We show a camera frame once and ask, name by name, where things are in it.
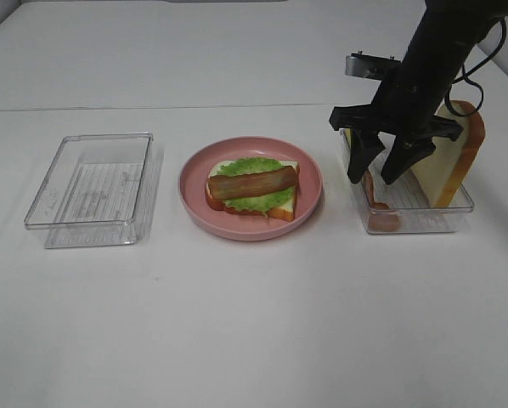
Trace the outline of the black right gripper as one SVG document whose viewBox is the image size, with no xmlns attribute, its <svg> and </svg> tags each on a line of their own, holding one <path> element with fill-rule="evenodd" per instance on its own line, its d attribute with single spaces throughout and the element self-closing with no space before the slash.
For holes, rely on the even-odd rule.
<svg viewBox="0 0 508 408">
<path fill-rule="evenodd" d="M 347 176 L 361 181 L 373 160 L 385 149 L 379 132 L 398 136 L 382 167 L 381 177 L 393 184 L 411 166 L 436 149 L 432 137 L 457 140 L 462 126 L 436 114 L 458 70 L 422 68 L 418 73 L 401 67 L 347 68 L 352 77 L 379 80 L 375 96 L 367 105 L 336 106 L 330 114 L 335 130 L 350 128 Z"/>
</svg>

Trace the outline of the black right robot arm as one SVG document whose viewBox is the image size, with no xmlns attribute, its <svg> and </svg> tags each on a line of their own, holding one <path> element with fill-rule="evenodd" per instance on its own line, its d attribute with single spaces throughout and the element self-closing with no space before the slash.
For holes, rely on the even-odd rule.
<svg viewBox="0 0 508 408">
<path fill-rule="evenodd" d="M 369 104 L 336 107 L 330 115 L 333 129 L 352 132 L 347 169 L 352 183 L 384 150 L 379 133 L 395 137 L 381 171 L 387 184 L 430 156 L 433 138 L 459 138 L 461 126 L 435 112 L 452 83 L 466 79 L 459 70 L 474 45 L 507 16 L 508 1 L 428 1 L 402 60 L 360 52 L 347 56 L 347 75 L 380 83 Z"/>
</svg>

